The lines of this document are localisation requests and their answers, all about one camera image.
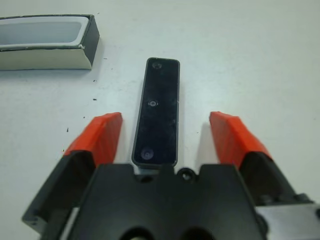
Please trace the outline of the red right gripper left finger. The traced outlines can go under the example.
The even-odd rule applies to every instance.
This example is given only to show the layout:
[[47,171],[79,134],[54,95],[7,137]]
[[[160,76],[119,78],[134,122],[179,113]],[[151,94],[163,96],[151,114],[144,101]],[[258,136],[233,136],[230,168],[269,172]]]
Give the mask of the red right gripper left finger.
[[121,113],[94,117],[64,151],[61,159],[22,216],[30,227],[45,226],[56,210],[76,207],[100,164],[114,162],[123,118]]

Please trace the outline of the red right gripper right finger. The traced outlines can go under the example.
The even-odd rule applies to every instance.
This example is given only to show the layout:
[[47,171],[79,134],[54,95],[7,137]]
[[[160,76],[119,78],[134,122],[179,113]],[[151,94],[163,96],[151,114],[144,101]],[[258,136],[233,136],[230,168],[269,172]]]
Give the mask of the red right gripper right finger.
[[237,168],[256,206],[311,204],[296,193],[267,148],[238,116],[212,111],[210,129],[218,160]]

